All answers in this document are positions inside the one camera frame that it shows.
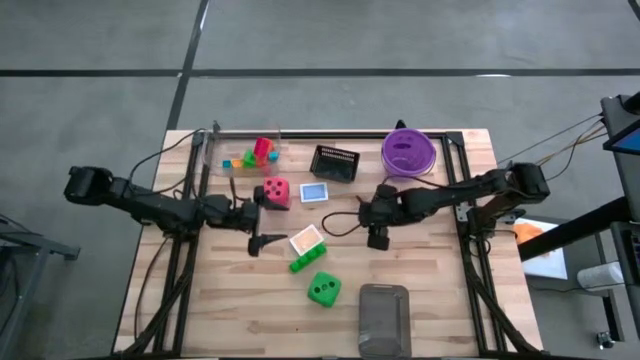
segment concrete floor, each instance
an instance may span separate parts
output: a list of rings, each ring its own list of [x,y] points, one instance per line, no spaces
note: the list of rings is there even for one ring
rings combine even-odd
[[[0,69],[180,69],[199,0],[0,1]],[[640,21],[626,0],[215,0],[194,68],[627,68]],[[71,165],[127,174],[157,151],[177,78],[0,78],[0,213],[68,244],[29,314],[19,358],[108,354],[140,227],[106,207],[67,203]],[[599,99],[640,90],[639,77],[191,79],[179,129],[255,127],[488,128],[498,159],[600,111]],[[518,160],[535,161],[581,130]],[[564,159],[545,167],[554,174]],[[150,185],[155,164],[136,182]],[[622,194],[610,153],[576,151],[534,215],[571,218]],[[574,245],[582,256],[592,246]],[[600,301],[532,292],[545,349],[634,358],[627,342],[599,351]]]

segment pink block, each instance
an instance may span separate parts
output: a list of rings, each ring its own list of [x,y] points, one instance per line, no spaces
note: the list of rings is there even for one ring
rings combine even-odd
[[[253,154],[256,158],[266,160],[271,151],[273,151],[273,141],[267,138],[256,139],[256,146],[253,147]]]
[[[289,196],[289,182],[278,176],[264,179],[264,194],[271,202],[282,205],[287,209],[291,205]]]

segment wooden tabletop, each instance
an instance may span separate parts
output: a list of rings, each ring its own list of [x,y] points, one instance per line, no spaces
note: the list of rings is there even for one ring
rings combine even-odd
[[[484,129],[461,130],[464,134],[472,175],[496,167],[489,133]],[[164,146],[174,144],[188,131],[169,131]],[[317,144],[361,154],[358,175],[351,184],[328,181],[329,201],[315,205],[300,203],[299,185],[318,182],[309,173]],[[333,211],[356,211],[355,195],[370,197],[385,176],[380,162],[381,140],[282,140],[279,176],[291,184],[292,205],[288,212],[262,211],[261,233],[293,236],[309,224],[321,232],[320,221]],[[424,178],[447,184],[441,145],[436,142],[437,161]],[[242,152],[251,142],[224,140],[222,151]],[[162,155],[155,189],[174,184],[183,176],[189,141]],[[457,178],[461,179],[456,163]],[[239,196],[250,197],[260,177],[236,178]],[[413,181],[395,182],[399,188],[416,186]],[[212,176],[210,193],[230,194],[228,179]],[[332,232],[357,223],[355,216],[327,221]],[[248,235],[203,227],[193,278],[183,356],[225,357],[357,357],[358,293],[366,283],[403,285],[410,292],[411,337],[414,357],[477,355],[467,289],[460,260],[453,212],[441,209],[419,224],[390,228],[388,251],[366,246],[366,229],[341,238],[326,235],[327,255],[298,274],[288,265],[297,258],[289,242],[272,243],[258,258],[247,254]],[[145,271],[163,238],[155,227],[142,233],[114,350],[133,342],[133,314]],[[541,348],[529,291],[512,235],[500,232],[491,239],[489,255],[498,301],[514,325],[534,346]],[[164,285],[169,245],[163,249],[151,273],[142,300],[140,328],[153,316]],[[342,289],[332,308],[323,308],[307,298],[311,279],[326,271],[342,280]],[[483,308],[487,336],[491,338],[489,314]],[[169,334],[177,306],[169,323]]]

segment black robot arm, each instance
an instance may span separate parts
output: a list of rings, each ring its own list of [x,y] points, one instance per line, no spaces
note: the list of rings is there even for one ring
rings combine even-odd
[[[131,214],[143,225],[156,224],[166,235],[193,235],[203,224],[212,228],[240,230],[251,234],[247,251],[258,256],[260,249],[287,235],[258,235],[260,204],[242,200],[240,206],[225,195],[213,194],[196,199],[174,199],[114,177],[111,171],[74,166],[69,170],[64,196],[72,203],[109,205]]]
[[[493,229],[495,221],[522,204],[542,202],[549,188],[542,170],[535,164],[515,164],[509,169],[494,169],[473,179],[438,189],[396,187],[380,184],[371,202],[361,201],[358,221],[369,228],[369,247],[387,250],[389,226],[420,222],[438,209],[495,195],[485,206],[471,209],[469,235]]]

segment purple bowl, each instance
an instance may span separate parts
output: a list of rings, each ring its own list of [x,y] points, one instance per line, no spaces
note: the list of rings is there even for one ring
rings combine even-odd
[[[382,164],[391,175],[418,176],[428,172],[436,161],[431,140],[416,129],[397,129],[382,143]]]

